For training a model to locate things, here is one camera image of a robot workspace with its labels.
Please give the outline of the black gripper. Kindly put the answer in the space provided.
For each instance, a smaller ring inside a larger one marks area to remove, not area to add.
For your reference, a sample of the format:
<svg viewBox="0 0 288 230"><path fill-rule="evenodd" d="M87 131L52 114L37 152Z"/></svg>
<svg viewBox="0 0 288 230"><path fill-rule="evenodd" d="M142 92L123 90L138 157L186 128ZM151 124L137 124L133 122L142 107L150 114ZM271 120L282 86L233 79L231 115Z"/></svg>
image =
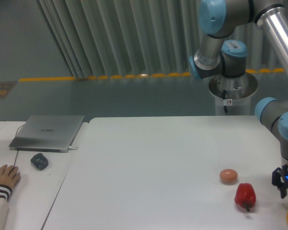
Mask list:
<svg viewBox="0 0 288 230"><path fill-rule="evenodd" d="M285 164L282 168L278 167L272 172L271 183L280 191L281 199L284 199L288 190L288 165Z"/></svg>

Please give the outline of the person's hand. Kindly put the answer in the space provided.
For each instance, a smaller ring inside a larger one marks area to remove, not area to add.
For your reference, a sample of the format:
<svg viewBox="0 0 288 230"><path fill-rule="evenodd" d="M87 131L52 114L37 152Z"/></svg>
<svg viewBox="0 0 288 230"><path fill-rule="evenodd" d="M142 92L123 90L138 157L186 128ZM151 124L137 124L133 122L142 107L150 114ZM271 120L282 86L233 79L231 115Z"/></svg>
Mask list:
<svg viewBox="0 0 288 230"><path fill-rule="evenodd" d="M17 166L3 165L0 167L0 186L6 186L10 189L15 188L20 180L20 172Z"/></svg>

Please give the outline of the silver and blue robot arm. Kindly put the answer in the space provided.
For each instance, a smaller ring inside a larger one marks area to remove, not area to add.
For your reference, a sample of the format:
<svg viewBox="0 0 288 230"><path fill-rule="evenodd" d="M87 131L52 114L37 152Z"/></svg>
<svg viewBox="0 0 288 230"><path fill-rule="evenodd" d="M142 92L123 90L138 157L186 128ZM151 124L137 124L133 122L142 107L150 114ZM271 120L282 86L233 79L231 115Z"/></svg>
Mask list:
<svg viewBox="0 0 288 230"><path fill-rule="evenodd" d="M237 26L254 23L268 38L278 60L288 75L288 21L278 0L203 0L199 22L204 32L200 48L189 57L192 75L203 79L214 75L236 79L245 75L246 48L232 46L228 40ZM288 100L268 97L254 110L257 119L279 141L281 167L272 173L272 185L282 198L288 190Z"/></svg>

